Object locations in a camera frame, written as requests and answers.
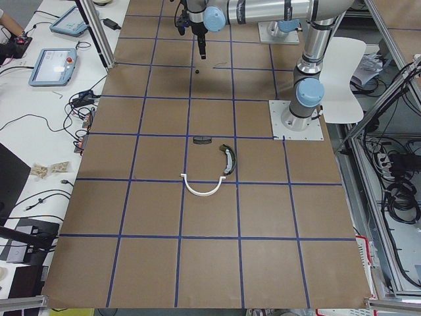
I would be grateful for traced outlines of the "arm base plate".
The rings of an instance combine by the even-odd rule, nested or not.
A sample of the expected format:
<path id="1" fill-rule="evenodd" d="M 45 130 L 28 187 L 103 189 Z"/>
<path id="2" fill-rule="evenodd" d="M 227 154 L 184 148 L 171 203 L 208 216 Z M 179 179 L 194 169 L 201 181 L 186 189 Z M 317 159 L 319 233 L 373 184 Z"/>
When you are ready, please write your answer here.
<path id="1" fill-rule="evenodd" d="M 259 22 L 259 37 L 261 43 L 282 45 L 298 45 L 297 29 L 299 20 Z"/>
<path id="2" fill-rule="evenodd" d="M 270 120 L 275 140 L 323 141 L 323 132 L 317 111 L 308 118 L 294 117 L 289 108 L 290 101 L 270 100 Z"/>

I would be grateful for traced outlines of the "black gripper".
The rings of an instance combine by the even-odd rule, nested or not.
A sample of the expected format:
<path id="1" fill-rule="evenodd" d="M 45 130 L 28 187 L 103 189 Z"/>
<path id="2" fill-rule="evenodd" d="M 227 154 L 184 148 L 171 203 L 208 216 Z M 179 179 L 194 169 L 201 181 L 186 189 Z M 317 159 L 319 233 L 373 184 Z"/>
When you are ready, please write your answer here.
<path id="1" fill-rule="evenodd" d="M 190 12 L 190 27 L 192 32 L 197 36 L 199 55 L 201 59 L 207 58 L 206 38 L 207 29 L 203 22 L 204 12 Z"/>

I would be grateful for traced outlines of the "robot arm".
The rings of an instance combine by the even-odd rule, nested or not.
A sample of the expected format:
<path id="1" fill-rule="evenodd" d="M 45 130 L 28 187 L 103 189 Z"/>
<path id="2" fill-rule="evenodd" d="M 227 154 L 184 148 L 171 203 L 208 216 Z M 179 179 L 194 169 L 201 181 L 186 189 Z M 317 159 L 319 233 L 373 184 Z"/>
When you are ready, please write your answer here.
<path id="1" fill-rule="evenodd" d="M 319 76 L 325 52 L 352 1 L 180 1 L 179 4 L 183 8 L 176 9 L 174 26 L 180 35 L 191 28 L 202 59 L 206 57 L 206 33 L 219 32 L 227 25 L 258 24 L 261 41 L 296 53 L 288 37 L 301 22 L 306 22 L 303 50 L 293 69 L 294 96 L 282 113 L 282 123 L 297 132 L 309 127 L 324 96 Z"/>

